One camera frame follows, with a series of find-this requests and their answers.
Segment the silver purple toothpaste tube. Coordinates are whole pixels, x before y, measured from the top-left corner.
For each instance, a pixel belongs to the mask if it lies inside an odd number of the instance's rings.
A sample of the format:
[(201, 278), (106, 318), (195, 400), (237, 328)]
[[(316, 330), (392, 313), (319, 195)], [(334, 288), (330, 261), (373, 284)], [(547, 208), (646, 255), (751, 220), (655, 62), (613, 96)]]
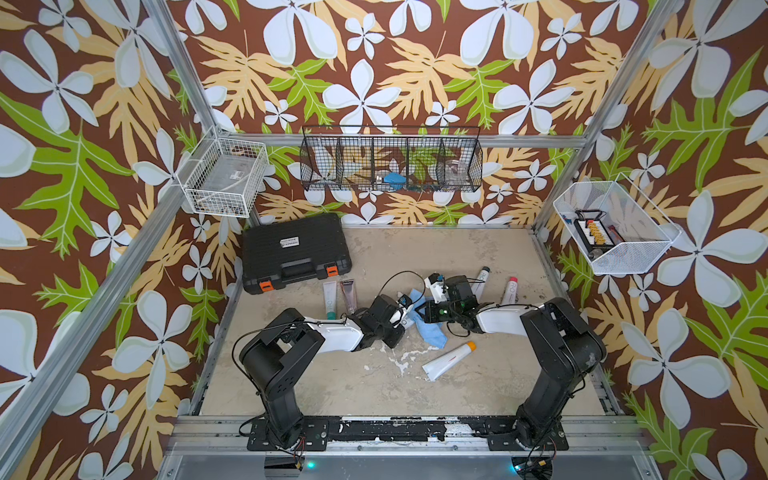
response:
[(352, 315), (358, 309), (355, 281), (353, 279), (343, 280), (340, 282), (340, 286), (345, 302), (346, 313)]

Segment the white tube orange cap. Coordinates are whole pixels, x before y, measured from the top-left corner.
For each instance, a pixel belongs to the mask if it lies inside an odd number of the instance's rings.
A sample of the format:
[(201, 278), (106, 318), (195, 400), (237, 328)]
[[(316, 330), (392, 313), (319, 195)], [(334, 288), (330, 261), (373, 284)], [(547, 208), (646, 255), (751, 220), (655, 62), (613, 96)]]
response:
[(473, 341), (468, 341), (459, 347), (441, 355), (440, 357), (424, 364), (422, 370), (427, 378), (434, 382), (440, 376), (456, 366), (460, 361), (469, 356), (476, 350), (477, 346)]

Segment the blue microfiber cloth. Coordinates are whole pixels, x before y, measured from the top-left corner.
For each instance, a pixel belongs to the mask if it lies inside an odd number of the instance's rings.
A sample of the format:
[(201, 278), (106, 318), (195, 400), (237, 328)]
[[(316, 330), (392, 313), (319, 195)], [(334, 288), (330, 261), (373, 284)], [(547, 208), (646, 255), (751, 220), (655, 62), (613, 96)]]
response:
[(406, 313), (406, 324), (415, 325), (422, 339), (430, 346), (443, 349), (447, 344), (447, 336), (437, 323), (426, 323), (426, 302), (430, 297), (421, 291), (412, 289), (408, 294), (412, 308)]

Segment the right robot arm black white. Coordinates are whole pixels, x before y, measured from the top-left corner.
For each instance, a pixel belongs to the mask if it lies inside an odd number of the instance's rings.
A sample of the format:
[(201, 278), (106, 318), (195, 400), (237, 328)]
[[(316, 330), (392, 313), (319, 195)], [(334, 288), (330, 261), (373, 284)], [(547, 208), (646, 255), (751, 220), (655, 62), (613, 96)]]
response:
[(607, 356), (599, 336), (563, 297), (539, 305), (480, 302), (464, 275), (424, 280), (432, 298), (419, 309), (427, 324), (456, 323), (474, 334), (510, 334), (528, 339), (540, 372), (517, 408), (512, 439), (532, 450), (556, 433), (568, 402), (586, 376)]

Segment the white tube teal cap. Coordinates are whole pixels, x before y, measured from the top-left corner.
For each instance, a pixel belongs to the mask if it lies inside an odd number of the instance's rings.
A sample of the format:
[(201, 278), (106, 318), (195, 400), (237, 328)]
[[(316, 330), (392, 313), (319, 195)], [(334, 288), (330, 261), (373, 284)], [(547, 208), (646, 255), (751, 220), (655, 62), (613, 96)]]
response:
[(323, 283), (323, 299), (327, 320), (336, 320), (337, 282), (327, 281)]

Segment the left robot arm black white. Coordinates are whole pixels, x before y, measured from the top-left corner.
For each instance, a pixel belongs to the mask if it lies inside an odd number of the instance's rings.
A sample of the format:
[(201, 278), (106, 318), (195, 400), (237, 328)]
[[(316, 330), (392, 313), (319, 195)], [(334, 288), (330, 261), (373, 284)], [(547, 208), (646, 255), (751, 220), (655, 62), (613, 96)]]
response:
[(412, 305), (381, 294), (342, 321), (318, 320), (287, 308), (261, 329), (242, 348), (239, 361), (260, 395), (268, 444), (288, 449), (300, 441), (304, 415), (294, 387), (316, 355), (358, 352), (377, 341), (395, 347)]

